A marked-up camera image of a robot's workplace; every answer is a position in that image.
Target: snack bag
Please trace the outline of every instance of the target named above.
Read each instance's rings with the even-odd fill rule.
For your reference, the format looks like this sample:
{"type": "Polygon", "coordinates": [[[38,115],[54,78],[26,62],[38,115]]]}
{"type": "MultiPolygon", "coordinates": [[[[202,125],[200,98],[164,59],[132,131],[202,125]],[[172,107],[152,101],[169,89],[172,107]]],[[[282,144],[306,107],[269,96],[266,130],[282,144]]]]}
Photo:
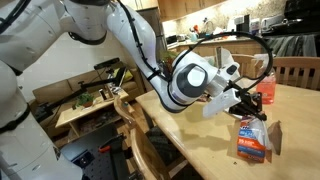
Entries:
{"type": "Polygon", "coordinates": [[[266,150],[270,149],[265,122],[258,118],[243,119],[238,134],[238,156],[264,162],[266,150]]]}

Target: wall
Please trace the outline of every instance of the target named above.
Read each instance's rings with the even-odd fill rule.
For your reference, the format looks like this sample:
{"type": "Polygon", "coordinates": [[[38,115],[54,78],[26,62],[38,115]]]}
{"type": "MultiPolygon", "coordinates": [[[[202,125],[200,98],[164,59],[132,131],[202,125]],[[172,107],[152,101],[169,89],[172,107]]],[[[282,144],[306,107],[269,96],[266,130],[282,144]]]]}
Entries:
{"type": "Polygon", "coordinates": [[[34,99],[32,90],[91,71],[95,64],[115,57],[131,67],[136,66],[127,50],[109,32],[105,42],[97,46],[74,41],[65,33],[18,77],[18,85],[30,101],[34,99]]]}
{"type": "Polygon", "coordinates": [[[251,19],[275,16],[284,13],[286,0],[228,0],[174,21],[163,23],[166,34],[188,34],[189,28],[198,25],[203,28],[202,20],[207,17],[216,27],[224,28],[235,16],[250,14],[251,19]]]}

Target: chair backrest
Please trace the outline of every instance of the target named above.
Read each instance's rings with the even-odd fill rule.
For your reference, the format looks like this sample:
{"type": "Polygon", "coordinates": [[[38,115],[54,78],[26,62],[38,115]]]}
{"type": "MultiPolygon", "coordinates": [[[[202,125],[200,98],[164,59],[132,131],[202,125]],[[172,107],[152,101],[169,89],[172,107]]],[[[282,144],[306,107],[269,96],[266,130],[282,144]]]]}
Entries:
{"type": "Polygon", "coordinates": [[[277,83],[319,90],[320,58],[276,57],[273,61],[277,83]]]}
{"type": "Polygon", "coordinates": [[[255,68],[256,60],[253,56],[245,54],[231,54],[235,62],[239,63],[240,76],[256,77],[257,71],[255,68]]]}
{"type": "Polygon", "coordinates": [[[155,147],[136,124],[134,118],[123,106],[119,96],[114,99],[114,107],[124,122],[129,126],[133,157],[145,179],[170,179],[168,169],[155,147]]]}

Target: wooden table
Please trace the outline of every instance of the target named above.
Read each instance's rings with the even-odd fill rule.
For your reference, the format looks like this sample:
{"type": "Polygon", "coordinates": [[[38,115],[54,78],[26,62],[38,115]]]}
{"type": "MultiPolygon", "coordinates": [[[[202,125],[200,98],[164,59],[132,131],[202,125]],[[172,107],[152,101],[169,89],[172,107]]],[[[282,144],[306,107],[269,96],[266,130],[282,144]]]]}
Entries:
{"type": "MultiPolygon", "coordinates": [[[[70,109],[67,109],[67,110],[61,112],[59,119],[57,121],[57,124],[56,124],[56,128],[64,126],[66,124],[69,124],[71,126],[72,130],[77,135],[77,137],[80,137],[81,133],[80,133],[80,129],[79,129],[79,126],[77,123],[78,119],[85,117],[91,113],[94,113],[102,108],[113,105],[113,100],[104,101],[102,99],[102,97],[97,96],[97,94],[95,95],[96,98],[95,98],[94,103],[91,107],[83,108],[81,106],[81,107],[77,107],[75,110],[70,108],[70,109]]],[[[128,94],[124,90],[121,90],[119,92],[119,95],[120,95],[121,99],[128,97],[128,94]]]]}
{"type": "Polygon", "coordinates": [[[263,108],[268,127],[281,121],[281,155],[272,163],[237,156],[239,120],[224,112],[205,119],[204,103],[179,114],[167,112],[155,91],[136,98],[205,179],[319,179],[320,92],[277,85],[275,102],[263,108]]]}

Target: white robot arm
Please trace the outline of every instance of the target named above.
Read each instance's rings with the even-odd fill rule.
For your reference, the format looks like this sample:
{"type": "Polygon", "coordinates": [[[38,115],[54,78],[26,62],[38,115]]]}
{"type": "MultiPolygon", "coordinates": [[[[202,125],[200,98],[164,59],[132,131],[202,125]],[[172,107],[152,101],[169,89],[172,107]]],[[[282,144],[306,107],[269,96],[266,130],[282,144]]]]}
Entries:
{"type": "Polygon", "coordinates": [[[64,32],[74,40],[92,45],[102,43],[107,31],[112,32],[130,52],[169,112],[183,111],[204,91],[216,97],[212,101],[215,109],[207,108],[208,116],[241,101],[236,95],[241,89],[235,90],[228,83],[238,68],[236,63],[217,69],[190,49],[174,61],[172,76],[165,77],[156,63],[152,28],[138,13],[120,3],[110,0],[15,0],[1,3],[0,169],[3,177],[80,179],[82,176],[80,168],[72,166],[57,153],[31,115],[16,81],[16,76],[33,64],[64,32]]]}

